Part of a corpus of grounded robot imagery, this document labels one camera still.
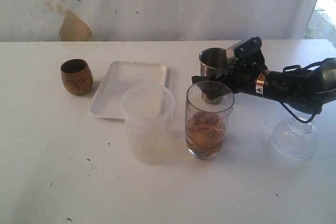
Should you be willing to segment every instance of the wooden tumbler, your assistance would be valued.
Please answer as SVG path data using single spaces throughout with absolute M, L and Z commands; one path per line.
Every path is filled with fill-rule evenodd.
M 72 59 L 61 66 L 62 82 L 65 89 L 75 95 L 88 92 L 93 85 L 91 70 L 85 60 Z

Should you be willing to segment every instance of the white table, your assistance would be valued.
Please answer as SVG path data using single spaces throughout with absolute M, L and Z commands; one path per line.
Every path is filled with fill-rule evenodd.
M 289 116 L 281 105 L 245 94 L 236 95 L 223 151 L 211 161 L 188 153 L 185 92 L 198 54 L 233 43 L 0 43 L 0 223 L 335 223 L 336 102 L 316 117 L 319 147 L 309 161 L 270 146 L 273 127 Z M 279 71 L 336 57 L 326 40 L 265 40 L 262 51 Z M 137 162 L 123 122 L 88 114 L 94 90 L 66 92 L 59 68 L 70 58 L 87 60 L 95 88 L 116 60 L 170 67 L 176 150 L 165 165 Z

